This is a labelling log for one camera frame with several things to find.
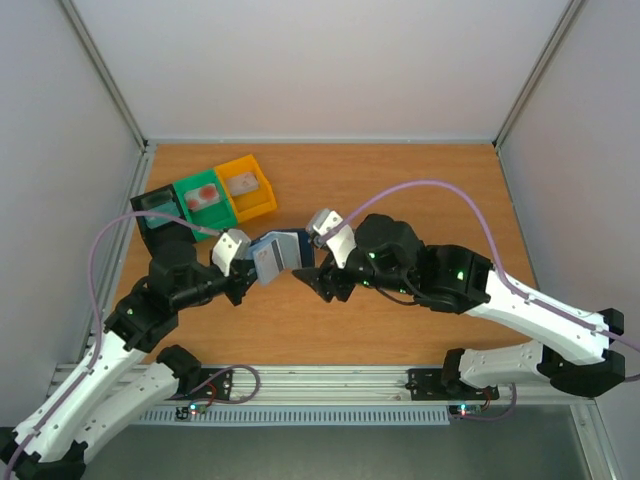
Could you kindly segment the grey striped credit card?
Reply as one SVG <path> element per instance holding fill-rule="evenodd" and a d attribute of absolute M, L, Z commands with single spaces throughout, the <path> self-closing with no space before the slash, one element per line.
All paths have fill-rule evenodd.
<path fill-rule="evenodd" d="M 267 285 L 284 271 L 284 260 L 277 239 L 262 241 L 251 249 L 258 281 Z"/>

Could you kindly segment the blue card holder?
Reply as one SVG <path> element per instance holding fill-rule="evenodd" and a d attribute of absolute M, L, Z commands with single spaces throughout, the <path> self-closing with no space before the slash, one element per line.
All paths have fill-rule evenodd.
<path fill-rule="evenodd" d="M 251 243 L 248 250 L 248 259 L 252 260 L 251 249 L 253 246 L 269 239 L 277 239 L 279 241 L 284 260 L 283 272 L 315 266 L 315 253 L 310 244 L 310 236 L 304 229 L 271 230 L 267 232 Z"/>

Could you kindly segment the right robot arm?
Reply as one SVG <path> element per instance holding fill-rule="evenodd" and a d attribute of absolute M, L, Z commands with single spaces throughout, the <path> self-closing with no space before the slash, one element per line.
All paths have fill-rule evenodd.
<path fill-rule="evenodd" d="M 500 384 L 548 383 L 579 397 L 598 397 L 626 377 L 623 355 L 611 335 L 623 332 L 615 309 L 581 312 L 508 275 L 488 258 L 458 245 L 427 245 L 411 226 L 370 214 L 357 227 L 320 211 L 307 227 L 313 242 L 328 235 L 328 254 L 294 276 L 324 301 L 345 302 L 358 287 L 411 296 L 411 305 L 490 320 L 529 342 L 493 350 L 451 349 L 440 384 L 451 397 Z"/>

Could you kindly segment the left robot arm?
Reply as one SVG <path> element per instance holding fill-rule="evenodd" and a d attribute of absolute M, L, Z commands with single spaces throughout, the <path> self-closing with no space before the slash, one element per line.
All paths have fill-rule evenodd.
<path fill-rule="evenodd" d="M 217 395 L 202 364 L 179 345 L 119 391 L 114 385 L 178 325 L 180 311 L 206 305 L 219 295 L 239 305 L 256 275 L 249 239 L 232 230 L 222 236 L 209 265 L 198 262 L 189 243 L 157 250 L 149 273 L 99 324 L 94 345 L 55 393 L 31 416 L 1 431 L 7 479 L 79 479 L 98 452 L 162 400 Z"/>

